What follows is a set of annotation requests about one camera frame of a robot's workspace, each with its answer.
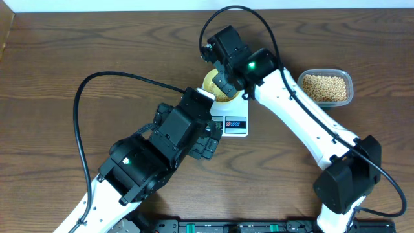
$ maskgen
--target white digital scale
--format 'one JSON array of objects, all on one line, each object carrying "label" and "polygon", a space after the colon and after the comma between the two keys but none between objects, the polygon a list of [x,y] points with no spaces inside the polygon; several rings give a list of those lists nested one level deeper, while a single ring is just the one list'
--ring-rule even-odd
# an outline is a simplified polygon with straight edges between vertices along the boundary
[{"label": "white digital scale", "polygon": [[[210,71],[204,78],[204,84],[212,83],[217,69]],[[242,92],[228,102],[213,103],[210,113],[216,127],[223,131],[222,137],[245,137],[248,135],[248,100],[243,100]]]}]

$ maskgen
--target black cable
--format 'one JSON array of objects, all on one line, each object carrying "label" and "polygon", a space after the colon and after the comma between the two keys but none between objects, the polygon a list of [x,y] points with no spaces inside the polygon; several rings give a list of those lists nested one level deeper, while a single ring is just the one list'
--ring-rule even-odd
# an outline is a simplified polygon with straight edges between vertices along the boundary
[{"label": "black cable", "polygon": [[137,80],[141,80],[150,84],[154,84],[160,87],[165,87],[174,91],[178,91],[182,94],[185,93],[184,90],[179,89],[177,87],[173,87],[164,83],[160,83],[160,82],[156,82],[135,74],[129,74],[129,73],[125,73],[125,72],[116,72],[116,71],[104,71],[104,72],[97,72],[94,74],[89,75],[88,77],[86,77],[86,79],[83,80],[83,82],[80,84],[78,91],[76,92],[75,95],[75,99],[74,99],[74,103],[73,103],[73,127],[75,130],[75,137],[76,137],[76,143],[78,145],[78,150],[79,150],[79,155],[80,155],[80,160],[82,162],[82,166],[83,166],[83,172],[85,173],[85,179],[86,179],[86,188],[87,188],[87,205],[86,205],[86,209],[85,212],[83,213],[83,215],[81,216],[81,218],[79,218],[79,220],[77,220],[76,224],[73,226],[73,228],[69,231],[69,233],[73,233],[80,225],[82,224],[86,224],[85,219],[89,213],[89,211],[91,210],[92,207],[92,186],[91,186],[91,175],[89,174],[89,169],[88,169],[88,164],[86,163],[86,157],[85,157],[85,152],[83,151],[83,146],[82,146],[82,140],[80,137],[80,130],[79,130],[79,120],[78,120],[78,109],[79,109],[79,100],[80,100],[80,95],[82,94],[83,88],[85,88],[86,84],[91,81],[93,78],[99,77],[99,76],[105,76],[105,75],[114,75],[114,76],[123,76],[123,77],[128,77],[128,78],[134,78]]},{"label": "black cable", "polygon": [[202,50],[201,50],[201,48],[202,48],[202,46],[201,46],[202,36],[204,34],[204,31],[206,30],[206,27],[218,14],[220,14],[221,12],[224,12],[226,10],[229,10],[229,9],[246,10],[246,11],[252,13],[257,18],[260,19],[260,21],[265,25],[266,29],[268,30],[268,33],[270,34],[270,38],[272,39],[273,47],[274,47],[274,50],[275,50],[275,53],[276,53],[276,59],[277,59],[277,62],[278,62],[278,69],[279,69],[279,72],[281,74],[283,84],[285,84],[286,90],[289,92],[290,96],[293,99],[295,99],[296,103],[298,103],[298,105],[304,110],[304,112],[306,112],[306,114],[308,114],[322,129],[324,129],[328,134],[330,134],[330,136],[332,136],[334,140],[336,140],[339,143],[343,144],[346,148],[351,150],[356,156],[358,156],[361,159],[365,160],[369,165],[371,165],[375,169],[377,169],[394,186],[395,190],[398,192],[398,194],[401,198],[401,203],[402,203],[401,210],[397,213],[388,214],[388,213],[378,212],[378,211],[375,211],[375,210],[370,210],[368,208],[363,208],[363,207],[359,207],[359,206],[356,207],[357,210],[365,211],[365,212],[368,212],[368,213],[371,213],[371,214],[376,214],[376,215],[382,216],[382,217],[399,217],[399,216],[403,215],[405,213],[405,211],[407,210],[407,199],[406,199],[406,196],[404,195],[404,192],[402,191],[400,186],[397,184],[397,182],[395,182],[394,179],[385,170],[383,170],[381,167],[377,166],[375,163],[370,161],[367,157],[363,156],[352,145],[350,145],[348,142],[344,141],[344,139],[341,139],[338,134],[336,134],[335,132],[330,130],[321,120],[319,120],[311,111],[309,111],[309,109],[306,108],[306,106],[296,96],[296,92],[293,91],[290,88],[289,84],[287,83],[285,73],[283,72],[284,66],[283,66],[283,63],[282,63],[281,58],[280,58],[278,45],[276,44],[276,39],[273,35],[272,29],[269,27],[269,25],[263,19],[263,17],[261,17],[257,12],[255,12],[254,10],[252,10],[250,8],[247,8],[245,6],[228,6],[228,7],[224,7],[222,9],[216,11],[216,13],[214,13],[210,17],[210,19],[207,20],[206,24],[203,26],[203,28],[201,30],[200,38],[199,38],[200,53],[202,54]]}]

